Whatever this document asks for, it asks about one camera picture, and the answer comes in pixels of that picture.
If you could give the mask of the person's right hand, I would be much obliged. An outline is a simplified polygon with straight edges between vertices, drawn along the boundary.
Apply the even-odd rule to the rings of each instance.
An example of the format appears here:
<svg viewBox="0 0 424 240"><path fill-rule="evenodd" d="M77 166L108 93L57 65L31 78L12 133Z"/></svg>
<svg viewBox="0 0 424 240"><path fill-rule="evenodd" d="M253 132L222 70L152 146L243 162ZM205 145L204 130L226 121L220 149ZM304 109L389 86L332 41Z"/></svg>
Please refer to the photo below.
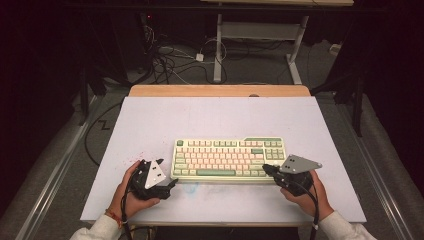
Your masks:
<svg viewBox="0 0 424 240"><path fill-rule="evenodd" d="M283 194L283 196L290 202L296 203L299 205L299 207L307 214L312 217L315 216L315 213L319 212L319 221L323 220L325 217L330 215L334 209L331 207L326 189L322 183L322 181L319 179L318 174L315 170L311 170L310 174L312 176L314 185L310 188L309 192L312 196L315 197L317 200L318 206L315 206L314 201L308 194L303 194L301 196L293 196L290 192L288 192L286 189L281 188L280 192Z"/></svg>

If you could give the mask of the white desk frame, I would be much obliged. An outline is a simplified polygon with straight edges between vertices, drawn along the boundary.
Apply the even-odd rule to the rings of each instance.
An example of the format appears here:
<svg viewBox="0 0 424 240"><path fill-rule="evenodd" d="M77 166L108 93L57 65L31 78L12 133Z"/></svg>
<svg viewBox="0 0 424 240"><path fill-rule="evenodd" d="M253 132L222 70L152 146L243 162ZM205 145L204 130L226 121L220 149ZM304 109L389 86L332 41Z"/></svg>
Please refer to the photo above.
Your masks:
<svg viewBox="0 0 424 240"><path fill-rule="evenodd" d="M216 7L237 7L248 6L272 6L272 7L302 7L307 10L312 8L322 9L351 7L353 0L202 0L213 3ZM286 65L291 79L295 85L301 85L302 81L296 66L296 57L306 31L309 14L302 14L299 23L277 24L277 23L253 23L253 22L225 22L222 14L217 15L216 42L214 58L214 78L215 83L222 83L223 60L226 57L227 49L222 42L223 38L228 39L253 39L253 40L289 40L293 41L293 51L287 54Z"/></svg>

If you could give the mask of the white table cover board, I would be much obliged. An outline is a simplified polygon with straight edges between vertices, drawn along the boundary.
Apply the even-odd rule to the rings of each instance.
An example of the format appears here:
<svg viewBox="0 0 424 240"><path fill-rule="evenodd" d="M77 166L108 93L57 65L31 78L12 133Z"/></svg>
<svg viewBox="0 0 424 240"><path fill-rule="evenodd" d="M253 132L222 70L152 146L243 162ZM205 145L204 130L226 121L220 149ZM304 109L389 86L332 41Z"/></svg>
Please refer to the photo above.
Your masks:
<svg viewBox="0 0 424 240"><path fill-rule="evenodd" d="M177 139L278 136L287 153L321 163L317 173L331 205L363 223L355 190L313 97L128 97L101 161L81 218L96 220L136 160L161 159L170 170ZM273 184L178 182L168 199L133 217L145 225L300 226L311 223Z"/></svg>

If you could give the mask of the person's left hand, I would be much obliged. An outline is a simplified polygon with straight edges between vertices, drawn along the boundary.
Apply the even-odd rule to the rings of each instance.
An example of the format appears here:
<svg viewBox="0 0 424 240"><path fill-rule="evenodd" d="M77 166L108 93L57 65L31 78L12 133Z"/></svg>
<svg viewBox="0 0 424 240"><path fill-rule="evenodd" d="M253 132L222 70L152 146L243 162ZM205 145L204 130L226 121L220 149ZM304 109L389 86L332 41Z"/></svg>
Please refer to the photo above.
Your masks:
<svg viewBox="0 0 424 240"><path fill-rule="evenodd" d="M150 208L160 202L159 198L152 198L149 200L139 200L137 199L132 193L128 193L126 195L126 187L128 185L129 179L132 175L132 173L136 170L136 168L139 166L140 161L137 160L132 166L130 166L123 178L121 183L117 186L116 191L113 195L112 201L109 205L109 207L106 210L106 215L115 219L115 220L122 220L122 210L121 210L121 200L124 196L127 197L126 203L125 203L125 213L127 218L131 218L141 210Z"/></svg>

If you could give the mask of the metal floor rail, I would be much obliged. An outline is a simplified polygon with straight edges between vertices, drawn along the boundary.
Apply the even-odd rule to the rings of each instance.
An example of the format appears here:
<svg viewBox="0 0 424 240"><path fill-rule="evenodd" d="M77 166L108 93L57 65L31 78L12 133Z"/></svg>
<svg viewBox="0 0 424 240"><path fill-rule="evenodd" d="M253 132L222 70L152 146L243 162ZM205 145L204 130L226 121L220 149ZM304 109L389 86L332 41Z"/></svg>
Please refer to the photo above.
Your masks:
<svg viewBox="0 0 424 240"><path fill-rule="evenodd" d="M373 189L379 198L380 205L384 209L384 212L390 221L392 228L397 235L397 238L399 240L413 240L413 235L400 212L399 206L390 193L385 180L382 178L380 172L378 171L378 168L374 163L374 159L368 151L363 138L359 137L351 126L351 117L348 109L345 106L339 105L338 111L341 114L345 125L349 129L350 134L353 136L356 146L361 152L364 171L367 173L369 179L371 180Z"/></svg>
<svg viewBox="0 0 424 240"><path fill-rule="evenodd" d="M25 219L13 240L33 240L102 101L102 96L91 97L88 115L76 112L32 167L16 195L16 209Z"/></svg>

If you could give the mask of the cream pink green keyboard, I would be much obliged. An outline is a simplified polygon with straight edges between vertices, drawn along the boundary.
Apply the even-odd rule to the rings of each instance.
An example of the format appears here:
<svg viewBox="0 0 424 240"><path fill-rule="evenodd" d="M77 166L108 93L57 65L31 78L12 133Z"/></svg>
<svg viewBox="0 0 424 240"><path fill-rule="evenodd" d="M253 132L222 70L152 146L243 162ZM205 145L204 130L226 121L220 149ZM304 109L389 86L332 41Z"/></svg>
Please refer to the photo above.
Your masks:
<svg viewBox="0 0 424 240"><path fill-rule="evenodd" d="M181 182L270 183L262 166L281 166L286 158L279 137L177 139L170 173Z"/></svg>

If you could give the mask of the black stand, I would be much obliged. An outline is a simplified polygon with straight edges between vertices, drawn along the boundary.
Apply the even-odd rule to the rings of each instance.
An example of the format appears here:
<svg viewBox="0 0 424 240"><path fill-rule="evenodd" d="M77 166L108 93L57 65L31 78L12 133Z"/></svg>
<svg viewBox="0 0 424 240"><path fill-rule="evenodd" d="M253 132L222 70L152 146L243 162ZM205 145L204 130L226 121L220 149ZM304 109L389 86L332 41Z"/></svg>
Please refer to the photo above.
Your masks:
<svg viewBox="0 0 424 240"><path fill-rule="evenodd" d="M335 91L333 99L336 104L352 104L351 124L356 135L361 137L361 116L364 90L363 74L355 72L344 74L330 82L326 82L311 89L310 94L315 96L318 93L330 90Z"/></svg>
<svg viewBox="0 0 424 240"><path fill-rule="evenodd" d="M95 96L104 96L106 94L106 87L98 71L86 66L80 70L79 81L81 108L79 125L82 126L89 116L89 89L92 90Z"/></svg>

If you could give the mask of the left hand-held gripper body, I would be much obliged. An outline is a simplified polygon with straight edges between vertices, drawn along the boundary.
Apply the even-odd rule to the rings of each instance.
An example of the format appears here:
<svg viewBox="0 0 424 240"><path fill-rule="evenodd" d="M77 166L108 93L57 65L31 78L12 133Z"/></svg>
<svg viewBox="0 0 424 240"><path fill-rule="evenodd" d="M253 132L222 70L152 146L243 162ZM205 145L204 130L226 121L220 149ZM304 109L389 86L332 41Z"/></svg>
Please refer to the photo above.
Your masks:
<svg viewBox="0 0 424 240"><path fill-rule="evenodd" d="M166 175L155 161L142 160L130 177L129 190L139 200L149 200L152 198L168 199L171 190L162 186L161 182L166 179Z"/></svg>

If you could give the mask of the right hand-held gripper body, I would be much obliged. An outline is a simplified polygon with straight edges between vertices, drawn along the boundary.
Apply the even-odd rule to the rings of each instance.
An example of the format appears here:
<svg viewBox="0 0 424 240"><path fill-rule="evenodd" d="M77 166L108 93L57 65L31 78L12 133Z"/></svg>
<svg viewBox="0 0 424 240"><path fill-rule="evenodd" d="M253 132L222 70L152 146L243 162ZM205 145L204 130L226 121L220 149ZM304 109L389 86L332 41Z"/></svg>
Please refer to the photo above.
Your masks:
<svg viewBox="0 0 424 240"><path fill-rule="evenodd" d="M286 189L293 196L301 196L306 194L313 185L310 171L321 167L321 163L297 155L289 155L281 166L272 170L271 177L278 186Z"/></svg>

